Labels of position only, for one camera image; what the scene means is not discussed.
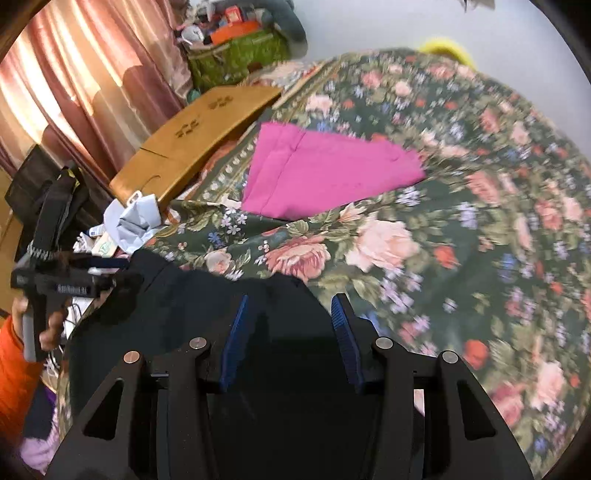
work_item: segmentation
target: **green storage bag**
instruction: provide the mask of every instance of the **green storage bag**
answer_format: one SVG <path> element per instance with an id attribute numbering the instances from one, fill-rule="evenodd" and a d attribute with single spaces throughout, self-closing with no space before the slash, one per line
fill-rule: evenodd
<path id="1" fill-rule="evenodd" d="M 188 54 L 193 84 L 202 93 L 218 85 L 235 85 L 249 75 L 249 67 L 289 60 L 287 42 L 276 30 L 259 30 L 233 38 L 203 52 Z"/>

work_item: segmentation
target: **pink cloth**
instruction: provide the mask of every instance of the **pink cloth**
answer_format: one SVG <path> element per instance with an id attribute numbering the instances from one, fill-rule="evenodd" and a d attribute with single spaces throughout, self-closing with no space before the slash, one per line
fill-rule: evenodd
<path id="1" fill-rule="evenodd" d="M 263 123 L 242 210 L 297 220 L 424 179 L 418 154 L 388 141 Z"/>

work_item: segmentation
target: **person's hand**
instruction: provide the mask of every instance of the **person's hand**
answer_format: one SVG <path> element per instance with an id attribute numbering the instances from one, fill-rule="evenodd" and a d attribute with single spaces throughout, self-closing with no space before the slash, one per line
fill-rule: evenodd
<path id="1" fill-rule="evenodd" d="M 12 328 L 22 340 L 22 315 L 27 311 L 28 300 L 26 297 L 14 299 L 12 302 Z M 64 329 L 65 312 L 54 312 L 49 317 L 48 328 L 39 334 L 39 342 L 42 350 L 49 352 L 60 342 L 61 333 Z"/>

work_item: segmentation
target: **green floral fabric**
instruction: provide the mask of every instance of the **green floral fabric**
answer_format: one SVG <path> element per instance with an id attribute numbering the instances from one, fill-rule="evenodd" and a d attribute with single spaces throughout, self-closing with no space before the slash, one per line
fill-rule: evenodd
<path id="1" fill-rule="evenodd" d="M 251 215 L 253 131 L 148 248 L 231 279 L 298 276 L 327 309 L 347 292 L 409 350 L 458 352 L 541 478 L 590 400 L 586 159 L 509 87 L 403 48 L 326 62 L 273 120 L 413 148 L 427 180 L 292 223 Z"/>

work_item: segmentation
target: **curtain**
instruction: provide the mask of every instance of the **curtain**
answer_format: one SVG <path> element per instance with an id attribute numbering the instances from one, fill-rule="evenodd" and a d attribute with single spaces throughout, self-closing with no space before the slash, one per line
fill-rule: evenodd
<path id="1" fill-rule="evenodd" d="M 0 64 L 0 165 L 34 144 L 103 187 L 185 105 L 167 0 L 52 0 Z"/>

